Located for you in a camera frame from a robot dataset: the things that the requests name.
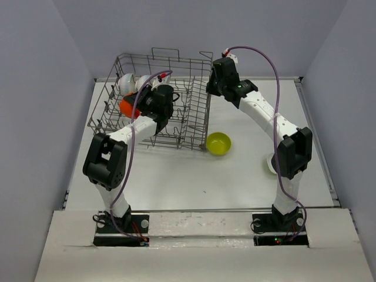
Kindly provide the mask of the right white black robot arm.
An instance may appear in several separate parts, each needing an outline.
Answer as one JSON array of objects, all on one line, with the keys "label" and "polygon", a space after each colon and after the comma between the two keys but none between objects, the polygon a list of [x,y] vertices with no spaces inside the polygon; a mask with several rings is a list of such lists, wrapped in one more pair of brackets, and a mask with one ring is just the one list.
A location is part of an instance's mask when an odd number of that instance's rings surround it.
[{"label": "right white black robot arm", "polygon": [[276,198],[271,213],[258,220],[258,229],[261,233],[286,231],[296,223],[302,208],[297,196],[303,172],[312,158],[312,131],[289,122],[265,100],[253,82],[241,80],[236,60],[230,56],[213,62],[206,92],[224,97],[253,119],[273,141],[269,166],[277,174]]}]

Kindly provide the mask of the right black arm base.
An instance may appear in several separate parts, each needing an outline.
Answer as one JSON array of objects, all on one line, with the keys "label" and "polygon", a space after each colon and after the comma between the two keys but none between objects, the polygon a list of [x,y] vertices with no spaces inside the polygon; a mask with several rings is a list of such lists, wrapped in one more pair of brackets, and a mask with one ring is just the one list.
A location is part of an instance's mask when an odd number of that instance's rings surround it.
[{"label": "right black arm base", "polygon": [[296,207],[287,214],[274,206],[271,211],[252,215],[250,228],[254,233],[255,246],[309,246],[304,216]]}]

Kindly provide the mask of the lime green bowl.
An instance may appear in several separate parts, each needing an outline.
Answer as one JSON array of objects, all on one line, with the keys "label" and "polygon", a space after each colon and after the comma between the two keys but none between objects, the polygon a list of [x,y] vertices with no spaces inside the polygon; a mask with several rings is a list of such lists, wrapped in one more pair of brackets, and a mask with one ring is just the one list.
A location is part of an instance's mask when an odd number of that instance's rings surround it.
[{"label": "lime green bowl", "polygon": [[206,140],[207,150],[214,156],[224,156],[231,149],[231,139],[223,132],[214,132]]}]

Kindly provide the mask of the orange bowl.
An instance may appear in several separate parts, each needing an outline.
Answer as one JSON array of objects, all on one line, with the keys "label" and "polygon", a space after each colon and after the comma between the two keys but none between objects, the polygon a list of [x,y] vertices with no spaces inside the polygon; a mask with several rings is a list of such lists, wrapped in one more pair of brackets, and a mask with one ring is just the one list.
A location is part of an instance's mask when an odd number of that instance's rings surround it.
[{"label": "orange bowl", "polygon": [[125,97],[127,96],[130,96],[130,95],[133,95],[132,92],[128,93],[127,95],[125,95],[123,97],[123,99],[121,100],[121,102],[119,103],[119,109],[120,109],[120,112],[125,115],[126,117],[128,118],[131,118],[132,117],[132,111],[133,111],[133,106],[127,102],[125,100]]}]

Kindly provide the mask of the white round bowl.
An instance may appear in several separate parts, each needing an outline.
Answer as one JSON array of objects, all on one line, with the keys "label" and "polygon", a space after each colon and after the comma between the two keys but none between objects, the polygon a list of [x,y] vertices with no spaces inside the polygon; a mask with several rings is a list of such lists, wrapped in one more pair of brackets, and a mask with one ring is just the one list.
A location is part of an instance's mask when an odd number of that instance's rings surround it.
[{"label": "white round bowl", "polygon": [[118,80],[121,95],[125,96],[136,91],[136,80],[134,73],[127,73]]},{"label": "white round bowl", "polygon": [[156,78],[152,83],[152,88],[158,88],[160,85],[168,85],[170,83],[170,76],[164,78]]},{"label": "white round bowl", "polygon": [[135,83],[135,88],[136,91],[138,92],[139,90],[147,87],[147,86],[152,86],[152,79],[150,80],[150,75],[143,75],[141,76]]}]

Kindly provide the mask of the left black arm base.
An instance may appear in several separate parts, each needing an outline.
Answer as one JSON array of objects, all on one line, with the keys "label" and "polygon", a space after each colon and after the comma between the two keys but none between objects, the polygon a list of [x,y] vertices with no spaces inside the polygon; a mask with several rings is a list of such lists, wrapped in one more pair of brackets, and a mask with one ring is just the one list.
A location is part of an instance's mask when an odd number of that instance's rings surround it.
[{"label": "left black arm base", "polygon": [[125,223],[107,212],[99,211],[92,216],[95,222],[93,244],[96,247],[149,247],[150,216],[146,213],[132,213]]}]

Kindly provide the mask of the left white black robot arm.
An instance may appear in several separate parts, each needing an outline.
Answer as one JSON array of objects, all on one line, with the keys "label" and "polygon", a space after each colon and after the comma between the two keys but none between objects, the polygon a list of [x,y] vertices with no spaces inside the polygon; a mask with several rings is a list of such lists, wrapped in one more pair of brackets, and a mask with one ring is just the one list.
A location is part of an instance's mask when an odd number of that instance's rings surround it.
[{"label": "left white black robot arm", "polygon": [[132,209],[123,185],[130,175],[135,146],[164,129],[173,115],[174,95],[170,85],[145,86],[140,93],[123,99],[140,114],[129,125],[110,134],[97,133],[89,146],[83,174],[98,189],[105,205],[105,224],[124,232],[131,223]]}]

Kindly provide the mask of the grey wire dish rack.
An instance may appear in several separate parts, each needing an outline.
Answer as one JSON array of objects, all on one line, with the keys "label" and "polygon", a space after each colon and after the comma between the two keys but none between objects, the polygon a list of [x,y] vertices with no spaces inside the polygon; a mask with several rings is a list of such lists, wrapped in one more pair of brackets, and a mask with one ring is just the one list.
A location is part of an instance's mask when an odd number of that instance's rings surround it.
[{"label": "grey wire dish rack", "polygon": [[201,51],[199,57],[185,58],[178,49],[152,48],[150,54],[123,53],[118,55],[105,78],[96,78],[97,94],[87,126],[94,133],[112,133],[129,124],[121,114],[122,99],[119,79],[127,73],[136,78],[158,71],[171,70],[170,85],[176,91],[174,112],[167,126],[156,136],[143,142],[147,147],[171,147],[203,151],[209,127],[210,96],[206,93],[213,54]]}]

